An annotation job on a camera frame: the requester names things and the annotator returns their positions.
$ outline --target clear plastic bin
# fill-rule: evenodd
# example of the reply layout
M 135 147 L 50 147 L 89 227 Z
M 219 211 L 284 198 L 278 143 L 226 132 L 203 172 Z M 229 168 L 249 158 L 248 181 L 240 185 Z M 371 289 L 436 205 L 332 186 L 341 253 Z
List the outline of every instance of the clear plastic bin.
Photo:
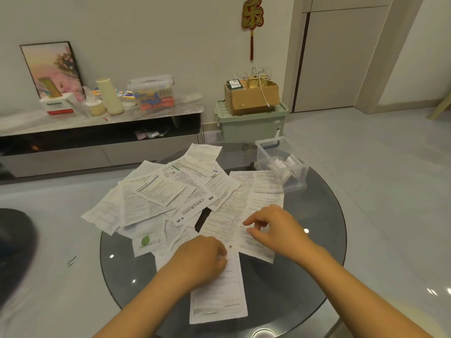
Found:
M 308 165 L 299 158 L 296 146 L 285 136 L 258 140 L 257 168 L 273 170 L 285 192 L 305 186 Z
M 128 82 L 128 89 L 133 92 L 141 110 L 168 108 L 175 105 L 173 83 L 171 75 L 144 77 L 132 79 Z

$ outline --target hand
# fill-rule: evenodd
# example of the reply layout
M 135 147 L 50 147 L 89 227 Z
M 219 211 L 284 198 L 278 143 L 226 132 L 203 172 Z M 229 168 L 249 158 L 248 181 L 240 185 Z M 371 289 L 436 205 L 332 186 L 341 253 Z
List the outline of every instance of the hand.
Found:
M 248 228 L 247 232 L 257 242 L 301 265 L 316 246 L 296 219 L 278 205 L 265 206 L 247 218 L 243 225 L 252 223 L 255 223 L 254 227 Z M 268 224 L 268 233 L 261 232 L 260 229 Z
M 171 269 L 186 286 L 186 292 L 190 292 L 210 283 L 223 272 L 226 255 L 221 241 L 197 236 L 182 244 L 165 267 Z

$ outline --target framed picture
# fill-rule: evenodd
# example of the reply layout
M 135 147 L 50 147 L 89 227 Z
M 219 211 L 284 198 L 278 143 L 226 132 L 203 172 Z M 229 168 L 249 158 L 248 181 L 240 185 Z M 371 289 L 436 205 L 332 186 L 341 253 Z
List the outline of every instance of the framed picture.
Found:
M 77 100 L 84 100 L 80 71 L 70 42 L 20 45 L 20 48 L 40 98 L 48 92 L 39 78 L 48 77 L 61 94 L 72 92 Z

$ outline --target black table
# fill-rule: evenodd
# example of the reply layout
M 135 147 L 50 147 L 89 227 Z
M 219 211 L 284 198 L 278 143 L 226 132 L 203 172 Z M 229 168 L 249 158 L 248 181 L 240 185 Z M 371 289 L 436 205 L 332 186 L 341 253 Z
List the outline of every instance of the black table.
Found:
M 217 162 L 226 171 L 253 170 L 257 148 L 251 143 L 217 142 L 222 146 Z M 181 157 L 180 150 L 158 163 Z M 312 169 L 307 188 L 285 194 L 284 209 L 308 230 L 315 243 L 326 248 L 341 264 L 346 255 L 346 226 L 340 204 L 324 180 Z M 209 210 L 204 210 L 199 231 Z M 116 303 L 123 308 L 154 277 L 152 254 L 133 255 L 130 239 L 102 234 L 100 260 L 105 282 Z M 274 264 L 240 254 L 248 317 L 189 325 L 189 295 L 168 315 L 157 335 L 162 338 L 260 338 L 279 337 L 295 329 L 325 301 L 326 296 L 313 279 L 290 260 L 276 255 Z

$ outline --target green lid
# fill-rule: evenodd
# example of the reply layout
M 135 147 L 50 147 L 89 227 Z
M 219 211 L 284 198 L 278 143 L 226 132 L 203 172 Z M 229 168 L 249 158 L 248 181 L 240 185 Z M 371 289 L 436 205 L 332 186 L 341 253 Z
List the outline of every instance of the green lid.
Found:
M 218 123 L 268 119 L 271 117 L 282 117 L 288 115 L 289 112 L 290 112 L 289 109 L 282 102 L 280 102 L 278 105 L 275 105 L 274 110 L 272 111 L 267 111 L 265 113 L 235 115 L 235 116 L 233 116 L 230 113 L 229 108 L 227 107 L 225 101 L 217 101 L 215 106 L 215 114 L 218 117 Z

